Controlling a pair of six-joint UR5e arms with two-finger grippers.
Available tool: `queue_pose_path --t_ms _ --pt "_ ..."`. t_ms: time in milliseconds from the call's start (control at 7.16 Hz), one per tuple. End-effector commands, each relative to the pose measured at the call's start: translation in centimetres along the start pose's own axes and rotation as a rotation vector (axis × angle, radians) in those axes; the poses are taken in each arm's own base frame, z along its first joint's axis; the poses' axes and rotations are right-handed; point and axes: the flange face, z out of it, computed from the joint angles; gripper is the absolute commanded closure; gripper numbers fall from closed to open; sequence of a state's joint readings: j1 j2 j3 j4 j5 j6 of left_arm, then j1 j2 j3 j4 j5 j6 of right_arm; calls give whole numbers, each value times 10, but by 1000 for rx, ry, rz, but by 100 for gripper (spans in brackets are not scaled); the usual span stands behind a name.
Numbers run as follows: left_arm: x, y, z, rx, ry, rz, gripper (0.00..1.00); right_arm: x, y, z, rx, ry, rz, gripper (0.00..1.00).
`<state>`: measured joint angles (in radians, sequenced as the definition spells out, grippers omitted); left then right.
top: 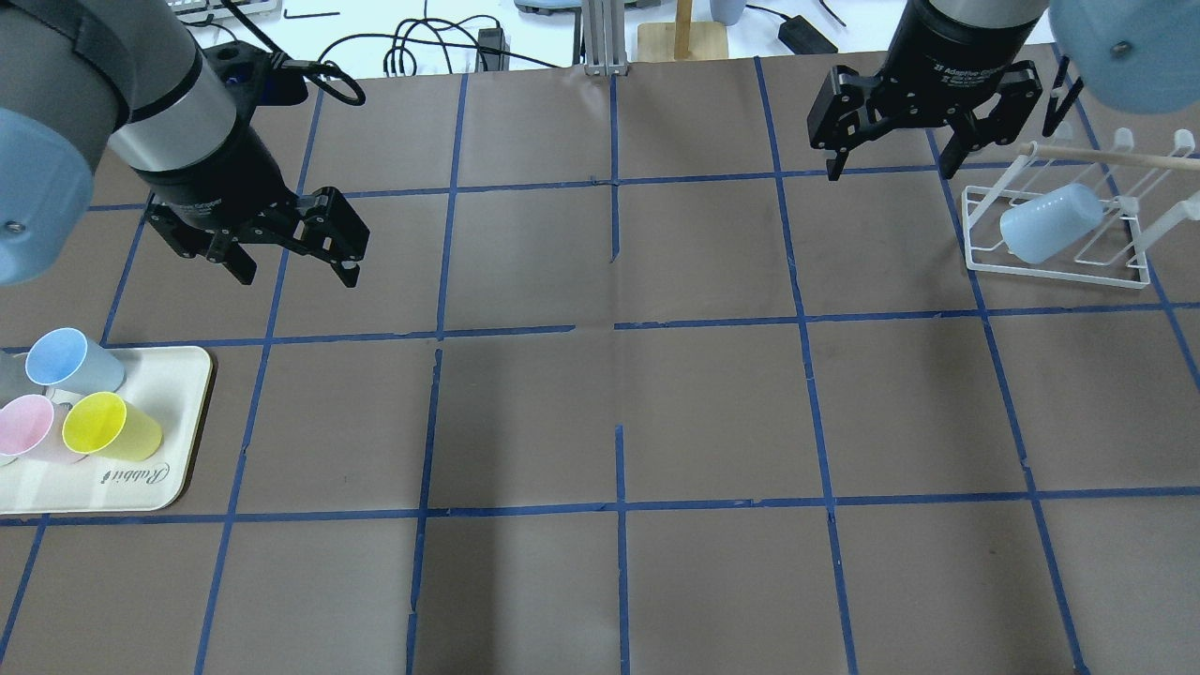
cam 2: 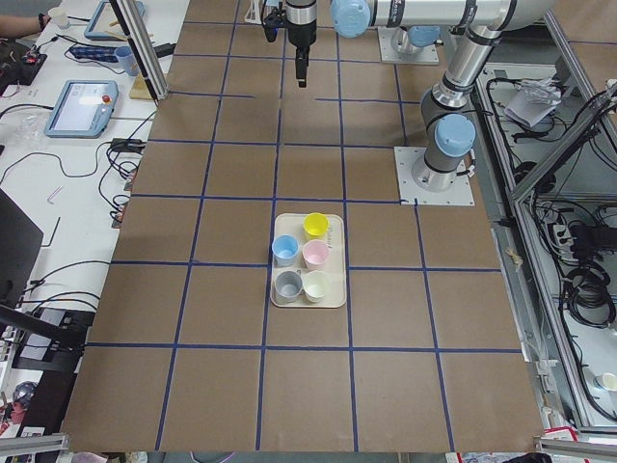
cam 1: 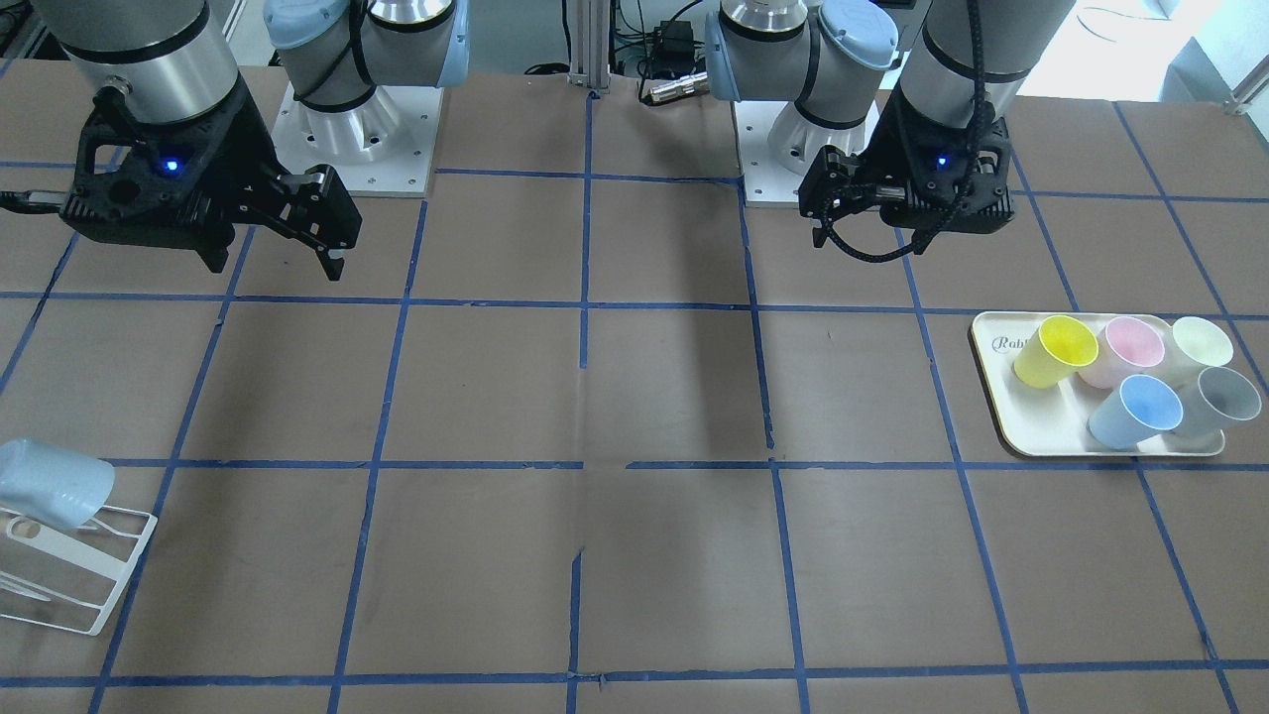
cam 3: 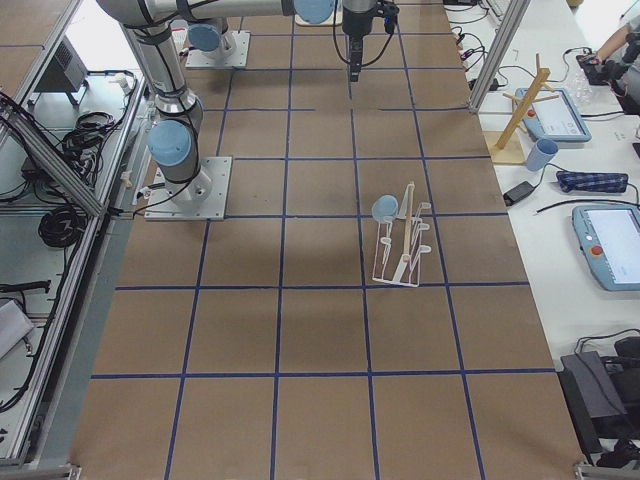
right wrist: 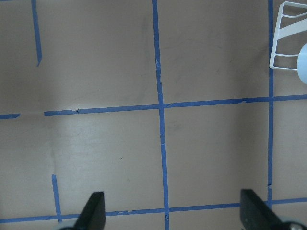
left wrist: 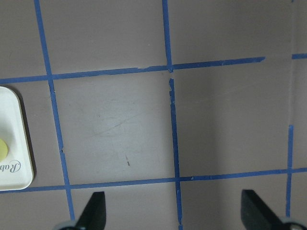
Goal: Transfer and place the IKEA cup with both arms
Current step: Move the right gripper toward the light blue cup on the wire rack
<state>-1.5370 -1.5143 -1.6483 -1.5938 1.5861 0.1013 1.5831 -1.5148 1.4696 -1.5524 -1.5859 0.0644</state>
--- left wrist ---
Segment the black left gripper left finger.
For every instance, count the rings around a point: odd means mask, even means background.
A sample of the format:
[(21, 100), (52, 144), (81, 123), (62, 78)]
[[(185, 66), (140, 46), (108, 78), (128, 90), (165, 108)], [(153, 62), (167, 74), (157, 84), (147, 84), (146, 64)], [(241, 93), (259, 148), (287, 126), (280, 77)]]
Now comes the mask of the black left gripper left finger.
[(105, 226), (105, 192), (94, 192), (74, 227), (77, 230), (104, 230)]

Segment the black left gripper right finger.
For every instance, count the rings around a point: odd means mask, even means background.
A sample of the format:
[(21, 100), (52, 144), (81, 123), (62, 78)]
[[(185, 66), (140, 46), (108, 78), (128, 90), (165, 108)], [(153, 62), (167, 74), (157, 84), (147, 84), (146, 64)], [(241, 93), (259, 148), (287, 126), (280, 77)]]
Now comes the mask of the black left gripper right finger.
[(283, 222), (254, 190), (241, 192), (241, 221), (247, 230), (284, 230)]

